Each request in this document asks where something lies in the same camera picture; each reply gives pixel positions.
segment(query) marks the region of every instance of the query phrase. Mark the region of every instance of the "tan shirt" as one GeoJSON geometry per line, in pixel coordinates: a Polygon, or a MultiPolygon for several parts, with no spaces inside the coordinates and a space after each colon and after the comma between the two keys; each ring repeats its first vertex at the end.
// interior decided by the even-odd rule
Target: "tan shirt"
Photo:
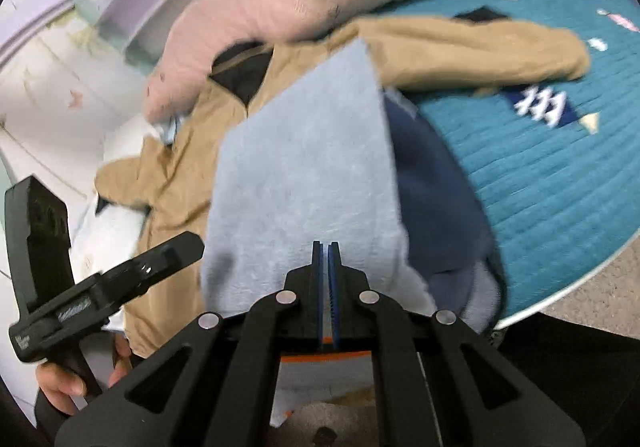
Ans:
{"type": "MultiPolygon", "coordinates": [[[[590,66],[585,45],[569,30],[512,20],[474,24],[426,16],[359,18],[321,42],[247,50],[216,68],[229,68],[273,49],[262,85],[247,108],[209,81],[172,149],[147,138],[139,158],[118,160],[98,171],[95,185],[101,196],[117,204],[152,209],[138,253],[182,231],[204,237],[218,149],[226,132],[357,37],[369,46],[380,85],[404,90],[572,80],[590,66]]],[[[149,356],[203,310],[196,264],[125,306],[132,350],[149,356]]]]}

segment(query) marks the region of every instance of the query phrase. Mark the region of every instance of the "human hand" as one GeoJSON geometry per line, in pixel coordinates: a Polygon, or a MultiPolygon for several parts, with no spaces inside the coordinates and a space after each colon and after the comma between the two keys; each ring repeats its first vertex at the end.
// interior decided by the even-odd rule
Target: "human hand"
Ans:
{"type": "MultiPolygon", "coordinates": [[[[132,370],[129,360],[131,348],[125,336],[114,334],[113,346],[113,373],[109,377],[109,387],[132,370]]],[[[71,397],[84,397],[86,394],[86,384],[80,377],[51,362],[36,367],[36,380],[53,407],[68,415],[77,411],[71,397]]]]}

